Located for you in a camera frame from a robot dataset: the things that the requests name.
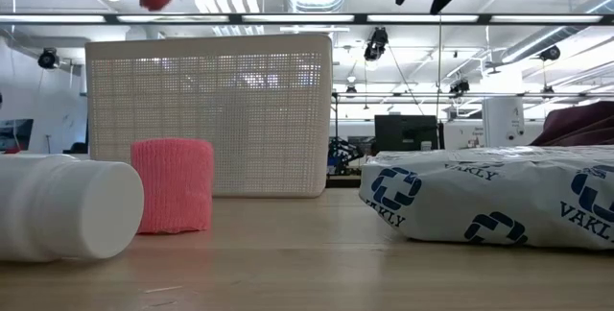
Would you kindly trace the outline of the white package with blue print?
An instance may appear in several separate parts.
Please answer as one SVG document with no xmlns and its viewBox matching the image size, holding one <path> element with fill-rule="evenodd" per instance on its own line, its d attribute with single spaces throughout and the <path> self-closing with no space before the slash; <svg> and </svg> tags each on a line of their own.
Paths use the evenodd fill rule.
<svg viewBox="0 0 614 311">
<path fill-rule="evenodd" d="M 614 146 L 382 152 L 360 199 L 410 239 L 614 251 Z"/>
</svg>

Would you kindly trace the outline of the pink bandage roll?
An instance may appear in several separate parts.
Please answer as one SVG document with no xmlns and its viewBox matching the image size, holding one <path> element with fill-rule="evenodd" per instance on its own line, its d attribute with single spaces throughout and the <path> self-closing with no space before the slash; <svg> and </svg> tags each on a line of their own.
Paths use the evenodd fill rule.
<svg viewBox="0 0 614 311">
<path fill-rule="evenodd" d="M 140 234 L 176 234 L 211 227 L 214 150 L 205 140 L 157 138 L 130 147 L 144 188 Z"/>
</svg>

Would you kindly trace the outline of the white plastic bottle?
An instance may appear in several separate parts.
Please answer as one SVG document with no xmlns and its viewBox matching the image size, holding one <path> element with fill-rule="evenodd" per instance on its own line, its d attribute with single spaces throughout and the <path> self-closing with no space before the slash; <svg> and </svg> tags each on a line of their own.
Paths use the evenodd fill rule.
<svg viewBox="0 0 614 311">
<path fill-rule="evenodd" d="M 0 155 L 0 261 L 113 257 L 143 209 L 142 181 L 126 163 Z"/>
</svg>

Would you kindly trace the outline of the white perforated plastic basket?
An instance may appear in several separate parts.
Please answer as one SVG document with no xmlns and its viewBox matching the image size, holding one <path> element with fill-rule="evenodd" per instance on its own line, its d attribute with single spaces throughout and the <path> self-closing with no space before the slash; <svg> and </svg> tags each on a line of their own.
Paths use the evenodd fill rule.
<svg viewBox="0 0 614 311">
<path fill-rule="evenodd" d="M 217 197 L 315 198 L 325 187 L 332 98 L 328 36 L 91 42 L 90 155 L 130 160 L 134 142 L 201 139 Z"/>
</svg>

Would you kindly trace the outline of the white pillar with labels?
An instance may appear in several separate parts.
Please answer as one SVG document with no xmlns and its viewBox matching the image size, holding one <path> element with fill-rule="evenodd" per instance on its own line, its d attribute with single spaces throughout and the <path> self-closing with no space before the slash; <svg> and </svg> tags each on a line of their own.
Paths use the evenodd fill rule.
<svg viewBox="0 0 614 311">
<path fill-rule="evenodd" d="M 509 147 L 520 143 L 525 133 L 521 98 L 486 98 L 482 113 L 486 147 Z"/>
</svg>

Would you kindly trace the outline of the black computer monitor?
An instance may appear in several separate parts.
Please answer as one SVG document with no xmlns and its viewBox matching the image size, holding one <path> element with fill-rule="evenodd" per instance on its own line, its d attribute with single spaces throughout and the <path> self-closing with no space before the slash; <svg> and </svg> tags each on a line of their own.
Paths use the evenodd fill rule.
<svg viewBox="0 0 614 311">
<path fill-rule="evenodd" d="M 375 142 L 380 152 L 438 149 L 437 119 L 432 115 L 376 115 Z"/>
</svg>

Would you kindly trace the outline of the maroon cloth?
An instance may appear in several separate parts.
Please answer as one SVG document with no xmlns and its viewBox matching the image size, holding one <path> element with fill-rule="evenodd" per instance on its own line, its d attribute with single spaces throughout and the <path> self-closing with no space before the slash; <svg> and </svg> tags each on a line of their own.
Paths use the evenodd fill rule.
<svg viewBox="0 0 614 311">
<path fill-rule="evenodd" d="M 531 146 L 614 145 L 614 102 L 551 111 Z"/>
</svg>

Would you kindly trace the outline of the black overhead frame bar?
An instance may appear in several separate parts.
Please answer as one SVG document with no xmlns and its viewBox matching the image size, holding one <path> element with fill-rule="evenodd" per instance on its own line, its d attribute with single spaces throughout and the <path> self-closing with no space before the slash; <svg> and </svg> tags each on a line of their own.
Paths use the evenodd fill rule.
<svg viewBox="0 0 614 311">
<path fill-rule="evenodd" d="M 0 25 L 522 25 L 614 26 L 610 14 L 0 13 Z"/>
</svg>

